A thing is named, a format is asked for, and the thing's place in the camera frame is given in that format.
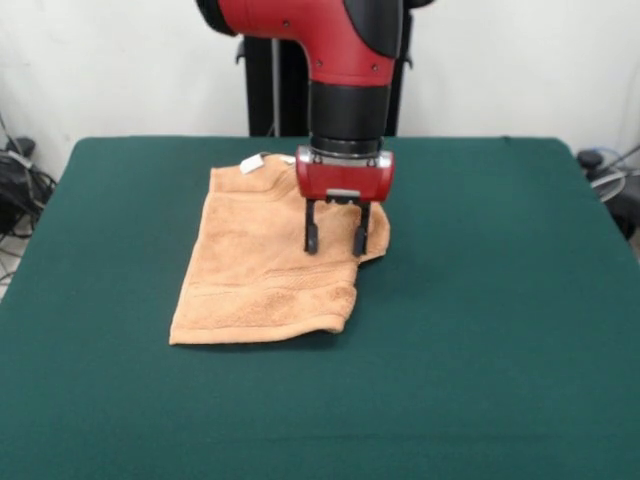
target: orange towel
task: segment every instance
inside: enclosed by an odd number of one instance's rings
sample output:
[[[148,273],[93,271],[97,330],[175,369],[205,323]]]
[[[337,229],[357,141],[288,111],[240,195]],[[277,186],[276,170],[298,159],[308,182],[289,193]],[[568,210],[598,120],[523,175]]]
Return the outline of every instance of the orange towel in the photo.
[[[253,343],[339,333],[353,310],[358,264],[385,254],[390,227],[371,209],[368,254],[352,255],[356,206],[316,204],[319,251],[303,251],[305,201],[288,157],[258,170],[213,169],[169,343]]]

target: folded towel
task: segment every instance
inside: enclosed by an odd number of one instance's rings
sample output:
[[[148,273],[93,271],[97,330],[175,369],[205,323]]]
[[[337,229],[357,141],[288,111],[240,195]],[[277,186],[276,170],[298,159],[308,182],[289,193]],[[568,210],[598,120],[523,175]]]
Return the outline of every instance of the folded towel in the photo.
[[[351,314],[358,264],[385,254],[390,227],[371,209],[368,254],[352,255],[356,206],[316,204],[319,251],[304,245],[305,201],[287,158],[244,174],[213,169],[200,232],[169,343],[253,343],[314,330],[339,333]]]

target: black cable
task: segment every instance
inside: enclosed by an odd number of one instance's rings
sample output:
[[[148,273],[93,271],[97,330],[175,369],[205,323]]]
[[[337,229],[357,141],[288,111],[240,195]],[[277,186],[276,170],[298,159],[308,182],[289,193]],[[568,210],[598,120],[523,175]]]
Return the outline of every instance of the black cable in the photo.
[[[13,258],[22,258],[22,255],[20,255],[19,253],[10,252],[9,250],[5,250],[4,248],[0,248],[0,253],[4,253],[5,255],[8,255],[8,256],[13,257]]]
[[[4,282],[5,280],[7,280],[8,278],[11,278],[15,275],[15,270],[13,272],[7,272],[5,273],[2,277],[0,277],[0,283]]]
[[[4,123],[4,118],[2,118],[2,112],[0,111],[0,128],[4,132],[5,137],[9,139],[9,143],[13,145],[13,147],[18,151],[20,155],[22,155],[22,149],[20,148],[20,144],[18,141],[9,134],[9,130],[7,129],[7,125]]]
[[[28,159],[0,150],[0,234],[30,238],[31,233],[16,232],[21,219],[28,217],[33,231],[57,182]]]
[[[615,167],[616,165],[624,162],[625,160],[630,159],[636,153],[639,153],[639,152],[640,152],[640,145],[637,145],[637,146],[633,147],[631,150],[629,150],[627,153],[625,153],[624,155],[621,155],[620,157],[616,158],[615,161],[613,161],[610,164],[608,164],[607,168]]]

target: green felt tablecloth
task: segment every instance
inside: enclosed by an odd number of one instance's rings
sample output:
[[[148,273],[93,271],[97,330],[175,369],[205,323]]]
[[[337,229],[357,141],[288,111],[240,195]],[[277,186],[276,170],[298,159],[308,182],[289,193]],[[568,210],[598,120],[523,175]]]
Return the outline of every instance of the green felt tablecloth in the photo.
[[[78,144],[0,306],[0,479],[640,478],[640,270],[555,140],[389,141],[343,334],[168,346],[209,169],[296,144]]]

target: cable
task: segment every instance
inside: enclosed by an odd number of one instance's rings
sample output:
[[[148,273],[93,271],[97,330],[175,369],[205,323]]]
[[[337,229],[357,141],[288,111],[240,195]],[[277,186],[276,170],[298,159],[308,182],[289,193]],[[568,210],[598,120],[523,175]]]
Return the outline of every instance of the cable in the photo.
[[[33,236],[33,233],[16,233],[15,230],[11,230],[9,236],[13,238],[19,238],[21,240],[27,240]]]
[[[627,176],[627,173],[622,172],[621,170],[618,170],[618,169],[614,169],[614,170],[615,170],[615,173],[612,173],[611,175],[607,175],[606,177],[602,177],[591,182],[591,188],[598,188],[603,185],[606,185],[607,183],[615,182],[616,180],[620,180],[621,178],[625,178]]]
[[[13,258],[22,258],[22,255],[20,255],[19,253],[10,252],[9,250],[5,250],[4,248],[0,248],[0,253],[4,253],[5,255],[8,255],[8,256],[13,257]]]
[[[0,283],[4,282],[5,280],[13,277],[16,274],[15,270],[13,272],[7,272],[5,273],[2,277],[0,277]]]
[[[0,258],[0,267],[2,267],[4,273],[9,273],[9,269],[7,268],[7,265],[2,261],[2,258]]]
[[[620,159],[622,157],[622,154],[620,152],[609,147],[594,147],[594,148],[591,148],[590,150],[593,150],[595,152],[610,153],[611,155],[614,155],[616,159]]]
[[[620,195],[624,189],[627,186],[627,178],[628,177],[637,177],[640,176],[640,169],[635,169],[635,170],[631,170],[628,172],[624,172],[622,170],[618,170],[617,168],[614,168],[614,173],[612,173],[611,175],[607,175],[606,177],[602,177],[599,178],[593,182],[591,182],[591,187],[595,190],[599,187],[602,187],[604,185],[607,185],[611,182],[615,182],[615,181],[619,181],[618,186],[611,192],[604,194],[604,195],[600,195],[600,200],[603,203],[607,203],[611,200],[613,200],[615,197],[617,197],[618,195]]]
[[[622,157],[620,157],[620,161],[624,162],[625,160],[633,157],[636,153],[640,152],[640,145],[635,146],[629,152],[625,153]]]
[[[24,152],[22,151],[22,147],[20,146],[20,144],[16,141],[15,138],[13,138],[10,134],[9,134],[9,130],[7,129],[7,125],[4,123],[4,118],[2,118],[2,111],[0,111],[0,127],[2,127],[2,131],[4,132],[5,137],[7,137],[7,139],[9,140],[9,142],[11,143],[11,145],[13,145],[15,147],[15,149],[18,151],[18,153],[24,157]]]
[[[29,238],[31,233],[16,233],[16,225],[28,216],[33,230],[56,186],[57,182],[29,159],[0,150],[0,234]]]
[[[615,188],[612,192],[607,193],[606,195],[600,196],[600,201],[602,203],[607,203],[608,201],[613,200],[624,191],[626,186],[627,186],[627,179],[625,177],[622,177],[620,179],[620,183],[618,184],[618,187]]]

